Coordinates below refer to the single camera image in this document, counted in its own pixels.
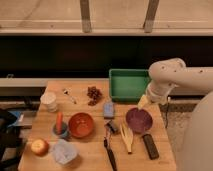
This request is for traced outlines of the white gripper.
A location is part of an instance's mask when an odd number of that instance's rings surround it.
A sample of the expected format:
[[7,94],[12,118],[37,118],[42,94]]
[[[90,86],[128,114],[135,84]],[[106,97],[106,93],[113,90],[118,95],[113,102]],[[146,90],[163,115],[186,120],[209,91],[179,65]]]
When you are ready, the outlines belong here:
[[146,95],[142,95],[137,107],[138,109],[142,109],[144,106],[148,104],[148,100],[151,103],[158,103],[158,104],[166,104],[167,103],[167,96],[168,96],[168,89],[162,86],[151,82],[148,84],[146,91]]

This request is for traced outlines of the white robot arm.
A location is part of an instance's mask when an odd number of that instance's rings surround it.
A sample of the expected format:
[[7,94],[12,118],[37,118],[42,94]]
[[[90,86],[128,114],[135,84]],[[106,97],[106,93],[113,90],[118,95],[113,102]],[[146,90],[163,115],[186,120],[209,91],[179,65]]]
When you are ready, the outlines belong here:
[[205,93],[185,131],[177,171],[213,171],[213,67],[187,67],[181,58],[172,58],[154,62],[148,74],[148,104],[165,104],[178,86]]

